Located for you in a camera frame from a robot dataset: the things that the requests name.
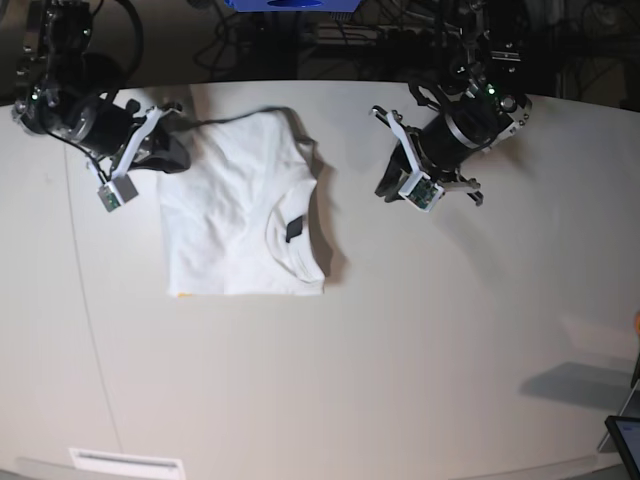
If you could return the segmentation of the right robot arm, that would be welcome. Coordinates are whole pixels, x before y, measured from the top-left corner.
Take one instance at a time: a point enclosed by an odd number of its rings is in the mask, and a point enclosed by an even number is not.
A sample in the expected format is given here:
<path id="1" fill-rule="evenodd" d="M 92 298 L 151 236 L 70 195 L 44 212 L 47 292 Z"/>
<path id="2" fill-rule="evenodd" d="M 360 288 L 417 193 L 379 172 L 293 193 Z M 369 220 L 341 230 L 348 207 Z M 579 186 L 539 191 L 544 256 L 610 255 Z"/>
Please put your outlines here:
<path id="1" fill-rule="evenodd" d="M 184 145 L 164 125 L 182 107 L 169 103 L 142 113 L 117 94 L 141 64 L 144 33 L 130 1 L 121 2 L 133 28 L 131 61 L 89 52 L 95 10 L 87 1 L 33 1 L 16 69 L 12 118 L 27 133 L 57 139 L 82 153 L 100 182 L 132 170 L 181 173 L 191 166 Z"/>

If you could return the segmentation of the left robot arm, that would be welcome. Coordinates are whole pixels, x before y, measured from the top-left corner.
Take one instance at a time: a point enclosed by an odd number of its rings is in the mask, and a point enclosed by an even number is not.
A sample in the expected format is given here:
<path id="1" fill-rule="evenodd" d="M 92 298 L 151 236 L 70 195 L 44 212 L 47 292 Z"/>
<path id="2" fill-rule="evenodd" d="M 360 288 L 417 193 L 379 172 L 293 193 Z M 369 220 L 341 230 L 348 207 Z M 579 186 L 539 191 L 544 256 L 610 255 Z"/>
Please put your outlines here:
<path id="1" fill-rule="evenodd" d="M 484 196 L 475 178 L 461 172 L 474 154 L 489 152 L 529 120 L 532 102 L 499 75 L 520 60 L 510 44 L 494 44 L 484 1 L 436 7 L 434 69 L 407 85 L 421 107 L 436 116 L 422 128 L 407 125 L 396 110 L 372 107 L 372 114 L 397 143 L 375 193 L 387 203 L 406 201 L 429 212 L 448 193 L 461 192 L 476 205 Z"/>

